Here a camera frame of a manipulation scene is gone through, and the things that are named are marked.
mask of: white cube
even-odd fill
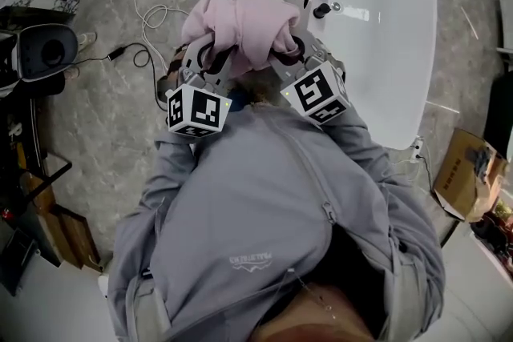
[[[317,125],[341,115],[351,106],[342,73],[330,62],[307,71],[281,94],[301,116]]]
[[[191,137],[205,137],[223,130],[232,100],[182,84],[169,90],[168,130]]]

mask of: open cardboard box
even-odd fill
[[[479,153],[487,153],[481,175],[476,175]],[[454,129],[446,157],[434,182],[442,208],[457,219],[481,220],[494,205],[506,173],[507,161],[485,140]]]

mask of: zipper pull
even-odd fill
[[[328,221],[331,225],[334,225],[337,223],[337,214],[335,214],[335,210],[331,203],[328,203],[327,201],[322,203],[322,209],[326,213],[326,216],[328,217]]]

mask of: gray jacket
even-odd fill
[[[257,104],[195,153],[191,142],[161,134],[155,173],[119,224],[108,299],[120,340],[247,340],[321,261],[332,224],[384,275],[381,340],[411,340],[440,317],[437,236],[354,109],[319,128]]]

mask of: person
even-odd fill
[[[155,171],[116,233],[119,340],[424,333],[442,312],[438,238],[355,109],[316,127],[292,109],[234,106],[219,134],[156,139]]]

